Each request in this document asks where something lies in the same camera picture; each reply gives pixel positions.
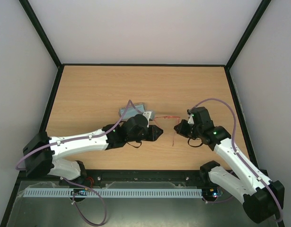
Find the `gray floor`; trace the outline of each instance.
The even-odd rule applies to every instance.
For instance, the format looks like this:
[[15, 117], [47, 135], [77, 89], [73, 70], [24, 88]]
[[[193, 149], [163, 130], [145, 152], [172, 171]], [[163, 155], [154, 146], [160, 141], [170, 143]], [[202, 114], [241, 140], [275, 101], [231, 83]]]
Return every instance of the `gray floor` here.
[[[105, 227], [275, 227], [272, 221], [252, 222], [236, 200], [205, 204], [201, 199], [105, 199]], [[79, 204], [92, 222], [103, 218], [99, 199], [86, 198]], [[18, 197], [8, 227], [88, 227], [69, 198]]]

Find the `perforated metal strip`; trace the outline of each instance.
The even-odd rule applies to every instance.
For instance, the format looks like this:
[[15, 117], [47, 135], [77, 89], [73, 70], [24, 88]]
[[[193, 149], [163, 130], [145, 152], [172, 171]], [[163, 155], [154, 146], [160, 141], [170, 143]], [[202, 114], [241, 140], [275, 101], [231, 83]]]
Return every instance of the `perforated metal strip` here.
[[[83, 189], [68, 188], [28, 188], [23, 197], [62, 198], [71, 197], [79, 190], [76, 197], [97, 197], [93, 192]], [[201, 189], [95, 189], [103, 198], [202, 198]]]

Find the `wooden table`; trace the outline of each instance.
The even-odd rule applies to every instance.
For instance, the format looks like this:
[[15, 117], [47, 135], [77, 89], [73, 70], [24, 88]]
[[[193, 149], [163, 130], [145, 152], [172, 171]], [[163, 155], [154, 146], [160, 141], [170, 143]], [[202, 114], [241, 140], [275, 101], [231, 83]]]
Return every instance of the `wooden table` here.
[[[187, 119], [186, 110], [209, 97], [222, 99], [234, 108], [222, 67], [65, 66], [46, 131], [49, 136], [70, 136], [101, 129], [119, 119], [119, 108], [129, 99], [145, 103], [157, 117]], [[233, 119], [226, 106], [215, 101], [203, 106], [215, 125], [232, 132]], [[80, 160], [87, 169], [196, 170], [211, 160], [229, 168], [207, 146], [192, 148], [179, 135], [173, 145], [177, 119], [159, 118], [157, 123], [164, 133], [156, 142], [143, 142], [138, 149], [125, 145], [67, 159]], [[236, 143], [248, 156], [240, 125]]]

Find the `white wall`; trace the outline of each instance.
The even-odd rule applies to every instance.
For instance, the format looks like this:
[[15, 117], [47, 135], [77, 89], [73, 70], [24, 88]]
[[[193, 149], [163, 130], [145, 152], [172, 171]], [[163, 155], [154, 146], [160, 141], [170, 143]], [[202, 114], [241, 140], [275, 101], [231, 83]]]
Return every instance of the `white wall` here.
[[274, 0], [231, 74], [261, 168], [285, 186], [291, 227], [291, 0]]
[[0, 222], [57, 68], [18, 0], [0, 1]]
[[226, 64], [260, 0], [30, 0], [63, 63]]

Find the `black frame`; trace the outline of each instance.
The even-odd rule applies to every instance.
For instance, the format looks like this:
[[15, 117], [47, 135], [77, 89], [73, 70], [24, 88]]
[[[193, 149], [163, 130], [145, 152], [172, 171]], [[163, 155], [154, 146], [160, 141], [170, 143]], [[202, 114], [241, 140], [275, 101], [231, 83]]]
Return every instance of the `black frame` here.
[[[237, 115], [238, 115], [238, 119], [239, 119], [239, 122], [240, 122], [240, 126], [241, 126], [241, 130], [242, 130], [242, 133], [243, 133], [243, 136], [244, 136], [244, 140], [245, 140], [245, 144], [246, 144], [246, 147], [247, 147], [247, 151], [248, 151], [248, 155], [249, 155], [249, 158], [250, 158], [250, 161], [258, 167], [258, 163], [257, 163], [257, 160], [256, 160], [256, 156], [255, 156], [255, 153], [254, 153], [254, 150], [253, 150], [253, 147], [252, 147], [252, 144], [251, 144], [251, 140], [250, 140], [250, 137], [249, 137], [249, 134], [248, 134], [248, 131], [247, 131], [247, 127], [246, 127], [246, 123], [245, 123], [245, 120], [244, 120], [244, 116], [243, 116], [243, 112], [242, 112], [242, 109], [241, 109], [241, 106], [240, 106], [240, 103], [239, 103], [239, 100], [238, 100], [238, 96], [237, 96], [237, 92], [235, 90], [235, 87], [234, 87], [234, 83], [233, 83], [233, 80], [232, 80], [232, 77], [231, 77], [231, 74], [230, 74], [230, 69], [231, 67], [233, 66], [235, 60], [237, 59], [237, 57], [239, 56], [241, 50], [243, 49], [244, 45], [246, 44], [247, 40], [249, 39], [249, 37], [251, 36], [254, 28], [256, 27], [256, 25], [258, 24], [260, 18], [262, 17], [262, 15], [264, 14], [265, 10], [267, 9], [269, 3], [271, 2], [271, 0], [262, 0], [258, 9], [256, 10], [254, 16], [252, 17], [250, 23], [248, 24], [245, 32], [243, 33], [240, 41], [238, 42], [233, 54], [231, 55], [229, 61], [227, 62], [226, 65], [197, 65], [197, 64], [66, 64], [66, 63], [61, 63], [61, 61], [59, 60], [50, 40], [48, 39], [47, 35], [45, 34], [45, 31], [44, 29], [42, 28], [33, 8], [31, 7], [30, 3], [28, 0], [19, 0], [19, 2], [21, 3], [24, 11], [26, 12], [27, 16], [29, 17], [31, 23], [33, 24], [35, 30], [37, 31], [40, 39], [42, 40], [43, 44], [45, 45], [47, 51], [49, 52], [52, 60], [54, 61], [58, 71], [57, 71], [57, 74], [56, 74], [56, 78], [55, 78], [55, 81], [54, 81], [54, 84], [53, 84], [53, 88], [52, 88], [52, 91], [51, 91], [51, 94], [50, 94], [50, 97], [49, 97], [49, 100], [48, 100], [48, 104], [46, 106], [46, 109], [45, 109], [45, 113], [44, 113], [44, 116], [43, 116], [43, 120], [41, 122], [41, 126], [40, 126], [40, 129], [39, 131], [45, 131], [46, 130], [46, 126], [48, 124], [48, 120], [49, 120], [49, 117], [50, 117], [50, 114], [51, 114], [51, 110], [52, 110], [52, 107], [53, 107], [53, 103], [54, 103], [54, 100], [55, 100], [55, 97], [56, 97], [56, 94], [57, 94], [57, 90], [58, 90], [58, 86], [59, 86], [59, 83], [60, 83], [60, 80], [61, 80], [61, 76], [62, 76], [62, 73], [63, 73], [63, 69], [64, 69], [64, 66], [66, 65], [94, 65], [94, 66], [167, 66], [167, 67], [223, 67], [224, 70], [225, 70], [225, 74], [226, 74], [226, 77], [227, 77], [227, 80], [228, 80], [228, 84], [229, 84], [229, 88], [230, 88], [230, 92], [231, 92], [231, 95], [232, 95], [232, 98], [233, 98], [233, 102], [234, 102], [234, 105], [235, 105], [235, 108], [236, 108], [236, 112], [237, 112]], [[113, 170], [113, 171], [109, 171], [109, 170], [90, 170], [90, 171], [95, 171], [96, 174], [104, 174], [105, 173], [109, 173], [109, 175], [111, 173], [115, 173], [115, 177], [117, 177], [117, 173], [119, 173], [119, 171], [117, 172], [116, 170]], [[153, 176], [153, 174], [157, 173], [157, 171], [137, 171], [137, 174], [138, 173], [141, 173], [143, 174], [144, 172], [148, 173], [149, 175], [151, 175], [151, 177]], [[198, 171], [195, 170], [195, 171], [163, 171], [163, 174], [165, 174], [166, 178], [169, 177], [170, 174], [173, 174], [173, 173], [177, 173], [177, 175], [180, 175], [180, 176], [187, 176], [187, 175], [190, 175], [190, 174], [194, 174], [195, 176], [197, 176], [198, 174]], [[44, 180], [44, 181], [58, 181], [59, 178], [58, 177], [51, 177], [51, 176], [46, 176], [46, 177], [43, 177], [41, 179], [34, 179], [35, 181], [39, 181], [39, 180]], [[17, 192], [19, 190], [19, 186], [20, 186], [20, 183], [21, 181], [31, 181], [31, 179], [27, 179], [25, 177], [25, 173], [23, 171], [20, 171], [19, 174], [18, 174], [18, 178], [15, 182], [15, 185], [14, 185], [14, 188], [13, 188], [13, 191], [12, 191], [12, 194], [11, 194], [11, 197], [10, 197], [10, 200], [8, 202], [8, 205], [7, 205], [7, 208], [6, 208], [6, 211], [5, 211], [5, 214], [3, 216], [3, 219], [2, 219], [2, 222], [1, 222], [1, 225], [0, 227], [6, 227], [7, 226], [7, 223], [8, 223], [8, 220], [9, 220], [9, 216], [10, 216], [10, 213], [11, 213], [11, 210], [12, 210], [12, 207], [13, 207], [13, 203], [16, 199], [16, 195], [17, 195]], [[283, 227], [284, 226], [284, 222], [280, 222], [278, 223], [278, 226], [280, 227]]]

